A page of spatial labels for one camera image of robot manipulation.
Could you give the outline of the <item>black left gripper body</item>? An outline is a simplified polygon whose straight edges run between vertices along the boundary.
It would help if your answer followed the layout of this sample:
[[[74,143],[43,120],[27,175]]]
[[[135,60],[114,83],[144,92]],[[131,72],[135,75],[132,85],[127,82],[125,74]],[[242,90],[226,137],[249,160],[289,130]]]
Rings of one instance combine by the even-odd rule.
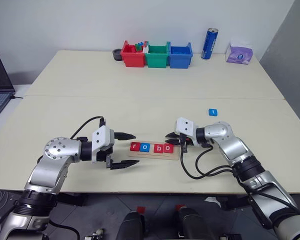
[[[96,154],[97,162],[105,162],[106,168],[111,169],[113,160],[111,159],[111,154],[113,153],[113,148],[110,147],[107,150],[100,150]]]

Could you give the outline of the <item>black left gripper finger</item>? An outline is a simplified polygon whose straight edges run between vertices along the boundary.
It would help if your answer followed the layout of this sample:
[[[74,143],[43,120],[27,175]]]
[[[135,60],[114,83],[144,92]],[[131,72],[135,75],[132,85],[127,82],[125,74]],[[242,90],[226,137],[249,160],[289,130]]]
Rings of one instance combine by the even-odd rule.
[[[113,162],[113,160],[110,160],[110,169],[111,170],[119,170],[119,169],[125,169],[128,167],[131,167],[137,163],[139,163],[139,160],[122,160],[120,162]]]
[[[136,136],[125,132],[115,132],[114,138],[117,139],[118,141],[127,141],[127,140],[135,139]]]

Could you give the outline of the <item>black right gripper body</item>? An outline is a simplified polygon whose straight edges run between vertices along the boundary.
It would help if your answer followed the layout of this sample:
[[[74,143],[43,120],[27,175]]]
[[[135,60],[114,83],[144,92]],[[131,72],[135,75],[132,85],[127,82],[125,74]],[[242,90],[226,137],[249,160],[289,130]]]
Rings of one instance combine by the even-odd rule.
[[[192,139],[189,138],[188,136],[186,136],[183,133],[181,133],[179,135],[179,144],[180,144],[180,147],[181,147],[181,151],[183,153],[187,153],[188,152],[188,146],[193,146],[194,145]]]

